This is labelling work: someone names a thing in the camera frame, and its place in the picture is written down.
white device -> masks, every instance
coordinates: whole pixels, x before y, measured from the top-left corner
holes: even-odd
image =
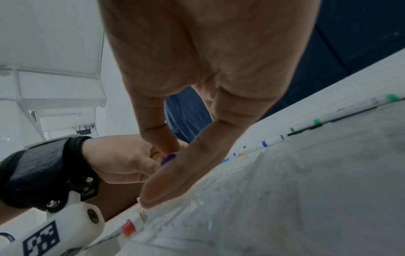
[[[80,194],[69,192],[66,206],[56,214],[0,251],[1,256],[74,256],[93,242],[104,229],[104,218],[97,206],[80,201]]]

human hand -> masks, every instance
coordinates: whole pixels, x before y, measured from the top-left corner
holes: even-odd
[[[99,0],[106,34],[142,137],[179,150],[166,97],[192,86],[213,123],[145,184],[141,204],[178,197],[221,163],[234,142],[285,93],[319,0]]]
[[[181,148],[187,143],[179,141]],[[140,135],[120,135],[88,139],[83,157],[107,183],[141,183],[155,173],[164,155]]]

fingernail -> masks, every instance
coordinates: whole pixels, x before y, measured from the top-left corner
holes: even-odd
[[[170,160],[172,160],[173,158],[175,158],[177,155],[175,154],[170,154],[167,157],[165,157],[162,162],[160,163],[160,166],[165,165],[167,162],[169,162]]]

blue nail polish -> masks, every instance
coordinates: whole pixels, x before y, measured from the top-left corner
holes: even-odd
[[[170,160],[172,160],[173,158],[175,158],[177,155],[175,154],[170,154],[167,157],[165,157],[162,162],[160,163],[160,166],[165,165],[167,162],[169,162]]]

black wrist strap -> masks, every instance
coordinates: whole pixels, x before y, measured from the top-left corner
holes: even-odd
[[[65,138],[14,153],[0,163],[0,199],[12,207],[57,212],[69,191],[97,193],[98,176],[84,160],[90,137]],[[50,201],[56,205],[47,207]]]

